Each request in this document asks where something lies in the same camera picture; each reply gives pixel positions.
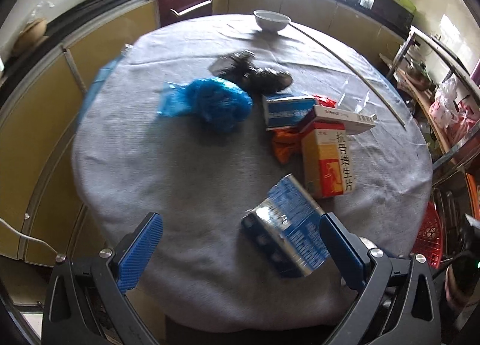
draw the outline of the metal screw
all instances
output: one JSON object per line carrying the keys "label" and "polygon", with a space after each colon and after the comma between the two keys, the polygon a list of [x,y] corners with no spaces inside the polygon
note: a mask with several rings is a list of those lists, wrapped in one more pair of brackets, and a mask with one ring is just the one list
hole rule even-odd
{"label": "metal screw", "polygon": [[370,253],[371,253],[371,255],[372,255],[373,257],[376,257],[376,258],[378,258],[378,259],[379,259],[380,257],[383,257],[383,251],[381,251],[381,250],[378,249],[378,248],[372,249],[372,250],[370,251]]}
{"label": "metal screw", "polygon": [[59,254],[57,254],[57,256],[55,257],[55,262],[61,264],[61,263],[63,263],[66,259],[67,259],[67,256],[65,256],[65,253],[59,253]]}
{"label": "metal screw", "polygon": [[420,264],[424,264],[427,262],[427,259],[425,258],[425,256],[423,254],[417,254],[415,256],[415,259],[420,263]]}
{"label": "metal screw", "polygon": [[112,255],[112,253],[112,249],[106,248],[102,249],[98,255],[103,259],[107,259]]}

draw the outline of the red and yellow box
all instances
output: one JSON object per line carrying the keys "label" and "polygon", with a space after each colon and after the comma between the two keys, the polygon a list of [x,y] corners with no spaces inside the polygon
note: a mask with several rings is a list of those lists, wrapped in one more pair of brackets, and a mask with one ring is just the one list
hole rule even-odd
{"label": "red and yellow box", "polygon": [[305,187],[315,199],[355,189],[345,126],[312,122],[301,141]]}

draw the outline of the red plastic basket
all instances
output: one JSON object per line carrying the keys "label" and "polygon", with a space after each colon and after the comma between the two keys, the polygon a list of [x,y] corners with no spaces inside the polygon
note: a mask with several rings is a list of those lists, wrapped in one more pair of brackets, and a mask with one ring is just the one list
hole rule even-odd
{"label": "red plastic basket", "polygon": [[421,253],[428,264],[438,269],[443,253],[442,222],[433,203],[427,205],[423,222],[413,245],[412,253]]}

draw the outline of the tablecloth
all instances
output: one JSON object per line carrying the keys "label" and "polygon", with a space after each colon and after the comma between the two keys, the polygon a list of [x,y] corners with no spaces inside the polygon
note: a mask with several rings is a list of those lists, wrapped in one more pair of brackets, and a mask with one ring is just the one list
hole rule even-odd
{"label": "tablecloth", "polygon": [[[362,113],[377,126],[349,136],[356,190],[320,201],[350,232],[393,253],[409,253],[431,187],[425,141],[398,94],[365,58],[303,27],[355,66],[394,106],[403,128],[373,93]],[[241,233],[245,211],[280,178],[303,181],[302,160],[281,166],[265,131],[261,103],[231,134],[195,116],[158,117],[164,82],[209,77],[218,55],[248,49],[258,66],[291,72],[293,90],[339,99],[353,109],[367,86],[297,30],[260,32],[250,15],[176,23],[141,37],[85,113],[73,145],[81,198],[116,244],[149,211],[164,217],[164,235],[140,287],[176,322],[210,332],[284,330],[336,324],[355,293],[341,286],[329,259],[306,278],[282,280]]]}

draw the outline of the blue box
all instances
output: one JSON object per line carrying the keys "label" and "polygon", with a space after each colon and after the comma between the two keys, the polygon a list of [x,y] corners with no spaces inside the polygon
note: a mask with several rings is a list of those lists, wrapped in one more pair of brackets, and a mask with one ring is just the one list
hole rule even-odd
{"label": "blue box", "polygon": [[287,175],[241,225],[281,277],[304,277],[330,256],[318,231],[324,213],[298,181]]}
{"label": "blue box", "polygon": [[295,126],[317,104],[314,97],[299,92],[263,96],[267,130]]}

